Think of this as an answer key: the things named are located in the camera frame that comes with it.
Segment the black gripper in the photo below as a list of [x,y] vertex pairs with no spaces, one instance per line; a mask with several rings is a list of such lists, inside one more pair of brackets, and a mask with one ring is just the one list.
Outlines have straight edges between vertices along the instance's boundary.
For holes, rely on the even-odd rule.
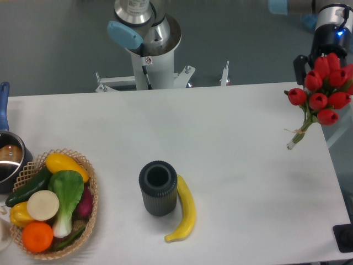
[[306,78],[306,64],[314,67],[317,58],[322,55],[335,53],[341,66],[346,66],[346,57],[350,45],[350,31],[346,27],[337,25],[322,25],[314,32],[314,39],[309,56],[298,55],[293,61],[295,78],[298,85],[304,85]]

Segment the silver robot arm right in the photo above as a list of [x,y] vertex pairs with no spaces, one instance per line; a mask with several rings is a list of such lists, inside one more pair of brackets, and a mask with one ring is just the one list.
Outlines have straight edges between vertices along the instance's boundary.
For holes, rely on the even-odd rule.
[[309,55],[299,55],[293,61],[296,82],[304,85],[306,65],[314,68],[317,58],[335,53],[346,66],[352,37],[352,1],[268,1],[273,14],[300,14],[317,16],[312,47]]

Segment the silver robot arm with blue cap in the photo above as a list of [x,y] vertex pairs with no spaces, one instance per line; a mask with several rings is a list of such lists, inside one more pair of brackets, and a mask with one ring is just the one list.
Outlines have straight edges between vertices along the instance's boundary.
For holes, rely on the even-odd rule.
[[115,1],[115,20],[107,32],[118,45],[140,55],[160,56],[181,41],[178,22],[165,11],[166,1]]

